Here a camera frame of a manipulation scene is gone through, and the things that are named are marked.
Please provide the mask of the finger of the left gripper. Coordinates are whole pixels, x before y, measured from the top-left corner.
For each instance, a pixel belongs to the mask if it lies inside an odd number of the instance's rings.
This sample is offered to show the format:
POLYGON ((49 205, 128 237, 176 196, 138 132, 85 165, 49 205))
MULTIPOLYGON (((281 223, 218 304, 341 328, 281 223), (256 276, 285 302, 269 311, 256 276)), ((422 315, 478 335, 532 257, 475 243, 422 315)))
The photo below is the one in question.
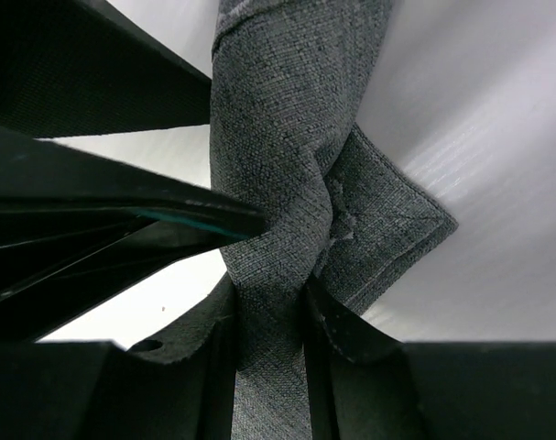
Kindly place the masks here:
POLYGON ((211 81, 106 1, 0 1, 0 126, 62 138, 206 125, 211 81))
POLYGON ((230 197, 0 127, 0 342, 36 340, 264 228, 230 197))

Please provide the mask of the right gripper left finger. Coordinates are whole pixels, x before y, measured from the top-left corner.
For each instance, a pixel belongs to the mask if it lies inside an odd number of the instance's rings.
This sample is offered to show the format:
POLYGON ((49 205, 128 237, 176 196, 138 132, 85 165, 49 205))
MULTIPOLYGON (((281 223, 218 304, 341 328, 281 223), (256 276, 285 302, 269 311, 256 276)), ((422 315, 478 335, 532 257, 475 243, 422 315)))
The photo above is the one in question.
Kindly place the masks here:
POLYGON ((105 342, 0 344, 0 439, 227 439, 235 291, 223 277, 127 350, 105 342))

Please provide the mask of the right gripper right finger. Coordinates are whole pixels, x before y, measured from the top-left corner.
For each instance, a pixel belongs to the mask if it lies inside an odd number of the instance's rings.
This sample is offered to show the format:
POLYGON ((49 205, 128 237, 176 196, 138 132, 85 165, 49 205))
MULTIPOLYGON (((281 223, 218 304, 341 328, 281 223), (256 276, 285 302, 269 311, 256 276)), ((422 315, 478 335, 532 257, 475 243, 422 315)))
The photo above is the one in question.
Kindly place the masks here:
POLYGON ((316 439, 556 439, 556 342, 402 343, 306 284, 316 439))

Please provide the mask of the grey cloth napkin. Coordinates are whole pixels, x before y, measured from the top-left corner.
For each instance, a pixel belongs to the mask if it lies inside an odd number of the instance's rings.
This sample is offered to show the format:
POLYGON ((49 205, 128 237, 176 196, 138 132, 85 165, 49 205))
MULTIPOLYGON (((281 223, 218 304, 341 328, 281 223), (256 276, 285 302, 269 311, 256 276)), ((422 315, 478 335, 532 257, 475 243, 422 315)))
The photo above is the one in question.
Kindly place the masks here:
POLYGON ((222 1, 212 50, 211 181, 266 232, 223 249, 236 287, 235 439, 308 439, 297 321, 309 277, 365 312, 456 220, 367 138, 356 115, 389 1, 222 1))

